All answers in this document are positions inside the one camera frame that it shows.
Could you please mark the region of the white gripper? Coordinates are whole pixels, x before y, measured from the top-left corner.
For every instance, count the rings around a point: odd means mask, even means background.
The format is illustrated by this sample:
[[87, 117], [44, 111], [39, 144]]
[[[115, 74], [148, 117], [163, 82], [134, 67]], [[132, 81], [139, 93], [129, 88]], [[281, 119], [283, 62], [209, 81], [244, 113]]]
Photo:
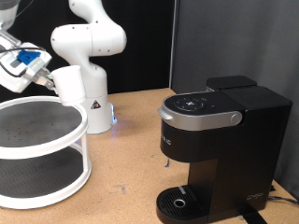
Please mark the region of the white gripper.
[[51, 56], [31, 43], [2, 40], [0, 43], [0, 84], [13, 92], [23, 92], [30, 83], [54, 90], [47, 66]]

